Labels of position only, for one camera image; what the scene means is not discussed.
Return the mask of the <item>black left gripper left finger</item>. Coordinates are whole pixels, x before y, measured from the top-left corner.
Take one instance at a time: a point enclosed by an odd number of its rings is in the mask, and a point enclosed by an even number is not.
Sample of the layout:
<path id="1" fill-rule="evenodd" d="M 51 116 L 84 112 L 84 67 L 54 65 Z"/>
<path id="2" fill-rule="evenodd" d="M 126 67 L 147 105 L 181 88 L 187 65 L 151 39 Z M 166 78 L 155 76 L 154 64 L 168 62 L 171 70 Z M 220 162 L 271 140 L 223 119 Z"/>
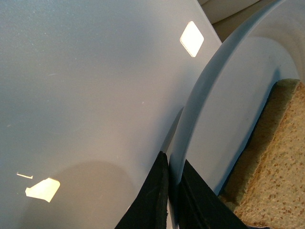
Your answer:
<path id="1" fill-rule="evenodd" d="M 117 229 L 165 229 L 169 167 L 167 156 L 159 152 L 136 199 L 117 224 Z"/>

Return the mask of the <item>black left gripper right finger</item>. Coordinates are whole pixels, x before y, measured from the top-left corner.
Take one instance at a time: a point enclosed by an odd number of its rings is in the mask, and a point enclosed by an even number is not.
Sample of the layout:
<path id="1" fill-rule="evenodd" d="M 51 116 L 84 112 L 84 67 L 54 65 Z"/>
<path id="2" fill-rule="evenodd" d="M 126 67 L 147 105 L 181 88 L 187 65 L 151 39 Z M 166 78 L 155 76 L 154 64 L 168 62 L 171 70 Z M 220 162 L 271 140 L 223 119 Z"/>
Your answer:
<path id="1" fill-rule="evenodd" d="M 186 161 L 179 184 L 178 225 L 181 229 L 246 229 Z"/>

